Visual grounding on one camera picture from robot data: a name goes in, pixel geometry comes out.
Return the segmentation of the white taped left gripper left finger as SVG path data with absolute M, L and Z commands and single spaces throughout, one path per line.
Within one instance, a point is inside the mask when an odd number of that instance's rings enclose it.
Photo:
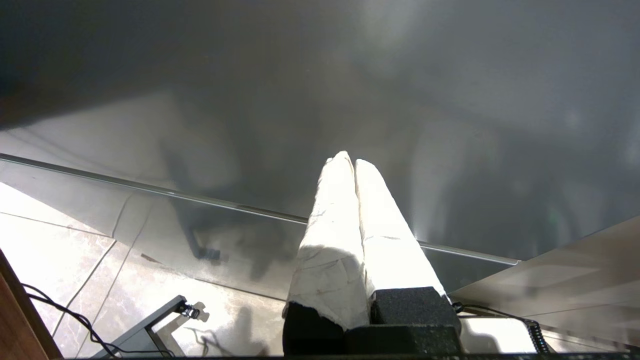
M 355 169 L 340 151 L 326 160 L 295 256 L 283 308 L 286 356 L 345 353 L 348 331 L 370 324 Z

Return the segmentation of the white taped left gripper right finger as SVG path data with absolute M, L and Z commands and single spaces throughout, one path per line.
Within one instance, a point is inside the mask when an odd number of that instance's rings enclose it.
M 370 325 L 461 325 L 451 300 L 372 162 L 358 159 L 355 187 L 365 292 L 355 328 Z

